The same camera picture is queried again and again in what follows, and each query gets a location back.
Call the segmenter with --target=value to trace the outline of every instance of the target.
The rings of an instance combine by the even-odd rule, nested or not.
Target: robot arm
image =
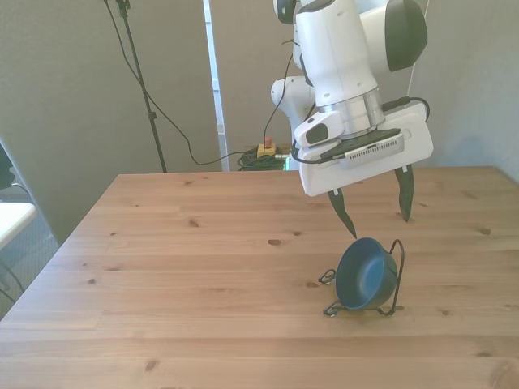
[[[395,170],[408,220],[411,164],[432,154],[431,135],[422,106],[384,114],[375,77],[416,62],[427,44],[422,12],[414,0],[389,0],[362,15],[354,0],[301,3],[296,13],[295,0],[274,0],[281,22],[295,15],[297,63],[319,109],[294,131],[302,186],[310,196],[328,192],[333,202],[341,187]]]

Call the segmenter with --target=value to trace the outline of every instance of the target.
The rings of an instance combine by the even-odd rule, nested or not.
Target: wooden table
[[[494,169],[348,186],[407,261],[398,310],[322,309],[352,237],[295,173],[120,176],[0,323],[0,387],[519,387],[519,189]]]

